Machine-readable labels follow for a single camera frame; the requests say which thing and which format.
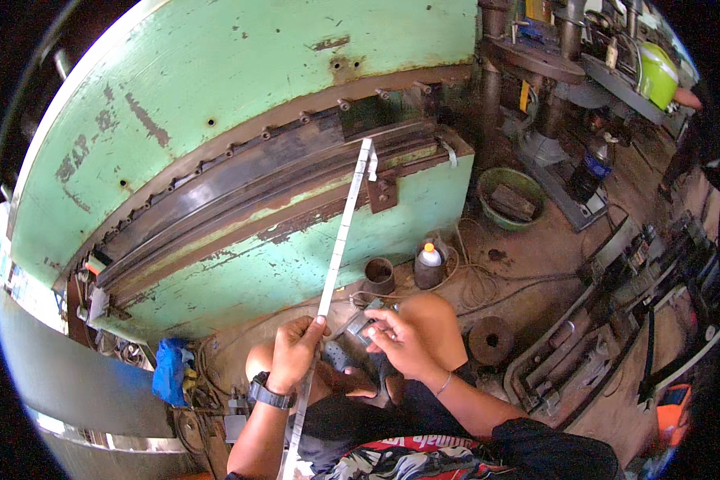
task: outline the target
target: knee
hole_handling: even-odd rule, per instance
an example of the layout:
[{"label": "knee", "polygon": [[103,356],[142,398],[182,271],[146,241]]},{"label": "knee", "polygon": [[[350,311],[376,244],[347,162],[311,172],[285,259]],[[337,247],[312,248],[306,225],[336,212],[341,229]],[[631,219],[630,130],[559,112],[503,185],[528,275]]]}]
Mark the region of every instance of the knee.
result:
[{"label": "knee", "polygon": [[272,370],[272,356],[274,353],[274,342],[259,343],[259,345],[251,348],[246,359],[246,376],[249,381],[253,380],[253,377],[258,375],[259,372]]}]

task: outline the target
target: bracelet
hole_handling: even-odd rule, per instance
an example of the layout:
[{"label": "bracelet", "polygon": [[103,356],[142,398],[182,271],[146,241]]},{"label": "bracelet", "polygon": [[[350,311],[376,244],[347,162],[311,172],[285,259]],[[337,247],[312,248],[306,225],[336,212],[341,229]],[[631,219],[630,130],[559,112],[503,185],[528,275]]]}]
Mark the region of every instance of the bracelet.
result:
[{"label": "bracelet", "polygon": [[445,390],[445,387],[447,387],[448,384],[451,382],[451,377],[452,377],[453,375],[454,375],[453,372],[448,372],[448,379],[445,380],[445,383],[443,384],[442,387],[440,387],[440,389],[438,390],[438,392],[434,394],[434,398],[438,398],[438,397],[440,396],[440,394],[443,392],[443,390]]}]

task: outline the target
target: workshop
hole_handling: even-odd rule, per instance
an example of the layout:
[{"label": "workshop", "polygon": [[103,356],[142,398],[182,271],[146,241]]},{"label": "workshop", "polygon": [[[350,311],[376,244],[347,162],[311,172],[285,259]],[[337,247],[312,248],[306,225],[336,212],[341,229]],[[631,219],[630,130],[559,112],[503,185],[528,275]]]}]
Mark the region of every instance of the workshop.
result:
[{"label": "workshop", "polygon": [[70,478],[661,478],[720,142],[652,2],[66,5],[0,130],[0,348]]}]

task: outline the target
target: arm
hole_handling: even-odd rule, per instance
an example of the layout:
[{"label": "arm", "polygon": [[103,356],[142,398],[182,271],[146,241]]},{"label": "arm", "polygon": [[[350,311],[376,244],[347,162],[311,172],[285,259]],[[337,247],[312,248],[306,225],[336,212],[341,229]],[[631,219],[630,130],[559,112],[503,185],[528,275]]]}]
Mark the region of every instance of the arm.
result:
[{"label": "arm", "polygon": [[675,90],[672,100],[686,107],[691,107],[693,110],[701,110],[703,108],[699,98],[691,90],[685,88]]},{"label": "arm", "polygon": [[[278,328],[266,388],[279,395],[292,391],[309,369],[320,337],[329,334],[323,316],[312,321],[301,317]],[[232,447],[226,470],[246,478],[277,478],[288,414],[257,402]]]},{"label": "arm", "polygon": [[387,354],[394,367],[405,378],[425,384],[473,437],[487,440],[492,437],[494,427],[512,418],[528,417],[516,406],[481,392],[456,376],[448,380],[450,372],[437,364],[423,347],[415,329],[400,320],[396,313],[366,310],[365,315],[385,321],[394,331],[393,340],[383,330],[368,329],[374,344]]}]

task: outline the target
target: graphic t-shirt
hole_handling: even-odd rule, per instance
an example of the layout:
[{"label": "graphic t-shirt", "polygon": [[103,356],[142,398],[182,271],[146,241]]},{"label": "graphic t-shirt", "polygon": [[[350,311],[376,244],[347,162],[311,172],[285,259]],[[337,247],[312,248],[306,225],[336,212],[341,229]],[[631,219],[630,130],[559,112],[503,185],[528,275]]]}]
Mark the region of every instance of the graphic t-shirt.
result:
[{"label": "graphic t-shirt", "polygon": [[[364,443],[316,480],[465,480],[466,478],[624,478],[614,450],[593,438],[558,432],[529,418],[493,430],[490,443],[444,435]],[[244,480],[232,472],[227,480]]]}]

